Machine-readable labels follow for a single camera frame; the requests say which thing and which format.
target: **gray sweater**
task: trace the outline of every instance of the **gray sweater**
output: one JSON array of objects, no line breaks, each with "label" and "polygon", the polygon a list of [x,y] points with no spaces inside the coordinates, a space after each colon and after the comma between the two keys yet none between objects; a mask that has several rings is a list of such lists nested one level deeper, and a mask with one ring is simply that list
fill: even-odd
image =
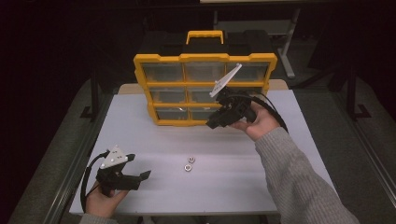
[{"label": "gray sweater", "polygon": [[[359,223],[341,204],[332,187],[313,170],[308,158],[283,128],[276,128],[256,142],[268,190],[288,223]],[[85,214],[80,224],[117,223]]]}]

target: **wire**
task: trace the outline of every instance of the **wire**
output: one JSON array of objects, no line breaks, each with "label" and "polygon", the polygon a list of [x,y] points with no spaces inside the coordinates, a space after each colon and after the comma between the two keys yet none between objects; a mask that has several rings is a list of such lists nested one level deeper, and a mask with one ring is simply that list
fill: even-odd
[{"label": "wire", "polygon": [[288,131],[288,127],[285,123],[285,120],[282,119],[282,117],[279,115],[279,113],[276,111],[276,108],[274,107],[274,105],[272,104],[272,102],[262,93],[259,92],[259,94],[263,95],[265,97],[265,99],[268,100],[268,102],[271,104],[271,106],[269,106],[267,103],[265,103],[262,99],[258,98],[258,97],[252,97],[250,95],[244,95],[244,94],[240,94],[240,93],[232,93],[230,95],[228,95],[226,98],[221,99],[221,101],[225,100],[225,99],[229,99],[229,98],[233,98],[233,97],[241,97],[241,98],[246,98],[249,99],[259,105],[261,105],[262,107],[264,107],[266,110],[268,110],[268,112],[274,116],[274,118],[277,120],[277,122],[280,124],[280,126],[282,128],[284,128],[286,130],[286,132]]},{"label": "wire", "polygon": [[98,187],[99,187],[99,184],[96,185],[94,188],[92,188],[92,189],[90,190],[90,192],[87,193],[86,197],[88,198],[88,196],[89,196],[95,189],[97,189]]},{"label": "wire", "polygon": [[99,160],[100,158],[105,158],[107,157],[108,153],[110,153],[109,150],[107,150],[104,153],[99,154],[97,157],[95,157],[90,165],[85,169],[85,173],[84,176],[82,177],[82,183],[81,183],[81,191],[79,194],[79,198],[81,200],[81,207],[82,207],[82,211],[84,211],[85,213],[85,205],[87,204],[87,197],[90,193],[92,193],[92,191],[94,189],[96,189],[99,185],[97,185],[96,187],[94,187],[93,189],[90,190],[90,192],[88,192],[88,194],[85,194],[85,192],[87,191],[87,184],[88,184],[88,178],[90,177],[90,173],[91,173],[91,169],[94,163],[96,163],[97,160]]},{"label": "wire", "polygon": [[273,103],[270,101],[270,99],[269,99],[266,95],[262,94],[262,93],[259,92],[259,91],[253,91],[253,92],[256,92],[256,93],[262,95],[262,96],[270,103],[271,107],[272,107],[272,108],[275,110],[275,112],[277,113],[277,110],[276,110],[275,106],[273,105]]}]

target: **metal nut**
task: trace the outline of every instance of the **metal nut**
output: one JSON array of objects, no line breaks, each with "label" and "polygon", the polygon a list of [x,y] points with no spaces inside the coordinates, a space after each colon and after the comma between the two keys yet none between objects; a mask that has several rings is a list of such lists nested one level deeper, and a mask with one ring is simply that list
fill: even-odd
[{"label": "metal nut", "polygon": [[184,170],[189,172],[192,169],[192,166],[190,164],[187,164],[184,166]]},{"label": "metal nut", "polygon": [[190,163],[195,162],[195,158],[194,158],[194,157],[189,157],[189,162],[190,162]]}]

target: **hand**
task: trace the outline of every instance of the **hand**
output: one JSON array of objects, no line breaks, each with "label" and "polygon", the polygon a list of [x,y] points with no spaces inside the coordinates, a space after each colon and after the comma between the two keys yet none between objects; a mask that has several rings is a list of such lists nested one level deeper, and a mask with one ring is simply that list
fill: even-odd
[{"label": "hand", "polygon": [[239,120],[232,124],[231,127],[244,131],[253,141],[257,141],[266,133],[280,126],[264,107],[254,102],[251,103],[250,107],[257,114],[256,120],[253,123]]},{"label": "hand", "polygon": [[97,217],[113,216],[119,203],[128,194],[129,190],[121,190],[115,194],[114,190],[111,190],[110,197],[102,194],[102,188],[96,181],[93,185],[93,191],[88,195],[86,213]]}]

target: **white table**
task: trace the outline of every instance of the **white table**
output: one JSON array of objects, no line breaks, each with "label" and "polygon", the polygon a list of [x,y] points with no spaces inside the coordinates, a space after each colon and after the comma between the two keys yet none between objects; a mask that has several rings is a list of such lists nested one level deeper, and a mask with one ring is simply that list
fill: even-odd
[{"label": "white table", "polygon": [[[292,91],[268,91],[290,135],[315,171],[332,186],[322,159]],[[92,152],[91,160],[118,145],[134,161],[125,175],[151,170],[138,191],[131,191],[117,213],[133,216],[270,214],[276,207],[254,143],[233,128],[156,126],[143,94],[115,95]],[[188,157],[195,162],[186,172]],[[101,161],[93,167],[91,188]],[[81,214],[79,188],[70,213]]]}]

